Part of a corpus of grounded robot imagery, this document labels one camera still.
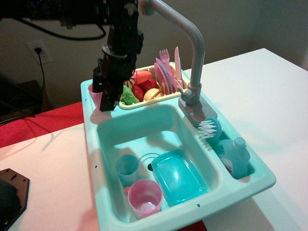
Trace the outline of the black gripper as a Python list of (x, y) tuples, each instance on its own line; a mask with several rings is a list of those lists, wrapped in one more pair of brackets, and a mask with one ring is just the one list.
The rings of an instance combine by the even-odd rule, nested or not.
[(93, 70), (92, 91), (102, 92), (100, 111), (113, 111), (123, 93), (123, 82), (135, 69), (134, 54), (116, 54), (108, 44), (102, 45), (103, 58), (97, 59)]

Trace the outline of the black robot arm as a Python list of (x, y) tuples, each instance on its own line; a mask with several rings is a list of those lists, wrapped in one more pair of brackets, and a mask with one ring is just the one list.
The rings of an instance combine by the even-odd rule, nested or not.
[(138, 1), (136, 0), (2, 0), (0, 17), (11, 18), (57, 38), (76, 41), (37, 26), (30, 20), (58, 20), (61, 26), (97, 25), (97, 37), (79, 38), (89, 41), (108, 37), (102, 46), (103, 58), (93, 70), (92, 91), (100, 93), (100, 111), (112, 111), (123, 93), (123, 84), (135, 72), (137, 55), (143, 45), (143, 33), (138, 30)]

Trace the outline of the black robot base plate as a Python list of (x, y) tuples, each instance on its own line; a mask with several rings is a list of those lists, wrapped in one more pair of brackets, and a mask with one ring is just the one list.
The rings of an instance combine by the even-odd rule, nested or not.
[(0, 171), (0, 229), (7, 231), (27, 208), (30, 179), (7, 168)]

